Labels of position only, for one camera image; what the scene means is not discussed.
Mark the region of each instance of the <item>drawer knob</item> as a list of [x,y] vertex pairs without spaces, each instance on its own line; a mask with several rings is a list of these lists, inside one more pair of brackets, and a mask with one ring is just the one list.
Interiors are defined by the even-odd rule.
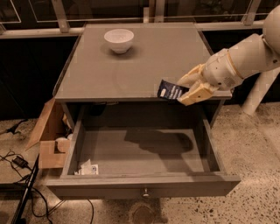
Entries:
[[146,198],[146,199],[148,199],[150,197],[150,195],[148,194],[148,189],[147,188],[144,189],[142,197]]

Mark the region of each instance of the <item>floor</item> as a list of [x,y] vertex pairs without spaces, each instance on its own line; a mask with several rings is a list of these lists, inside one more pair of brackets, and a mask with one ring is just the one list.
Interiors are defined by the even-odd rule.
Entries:
[[[0,130],[8,129],[15,122],[1,121]],[[13,150],[34,161],[36,149],[25,151],[25,145],[35,122],[20,124],[20,134],[1,135],[0,155]],[[231,193],[226,197],[205,198],[92,199],[94,223],[279,223],[279,123],[279,102],[262,104],[253,116],[244,114],[239,105],[224,106],[213,126],[213,141],[227,172],[241,177],[241,183]],[[0,169],[1,181],[19,178],[6,161],[0,161]],[[60,200],[44,186],[46,175],[47,171],[38,173],[35,187],[52,208]],[[44,214],[44,201],[36,193],[33,195],[35,213]],[[11,223],[17,205],[16,194],[0,193],[1,224]],[[92,207],[87,200],[69,200],[49,218],[53,223],[90,223],[91,215]],[[27,223],[49,223],[46,217],[36,218],[32,214],[30,200],[23,217]]]

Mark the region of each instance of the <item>white bowl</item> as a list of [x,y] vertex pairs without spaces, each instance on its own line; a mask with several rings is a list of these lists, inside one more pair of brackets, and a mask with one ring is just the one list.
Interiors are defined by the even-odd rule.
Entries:
[[132,46],[134,33],[125,29],[115,29],[106,32],[104,38],[108,42],[108,47],[115,53],[126,53]]

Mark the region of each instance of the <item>cardboard box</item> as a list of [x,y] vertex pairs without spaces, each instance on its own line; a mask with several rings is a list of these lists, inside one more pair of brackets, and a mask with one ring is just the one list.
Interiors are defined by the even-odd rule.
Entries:
[[64,115],[61,105],[54,98],[45,103],[40,117],[31,133],[30,140],[25,146],[29,150],[33,145],[40,143],[38,168],[62,168],[66,161],[70,140],[58,141],[63,137],[65,127],[62,122]]

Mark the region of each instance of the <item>drawer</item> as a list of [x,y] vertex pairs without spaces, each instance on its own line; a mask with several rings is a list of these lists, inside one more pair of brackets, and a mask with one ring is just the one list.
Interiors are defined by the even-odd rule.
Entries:
[[[74,175],[90,160],[98,175]],[[84,104],[59,179],[47,186],[62,200],[227,195],[227,175],[200,105],[167,101]]]

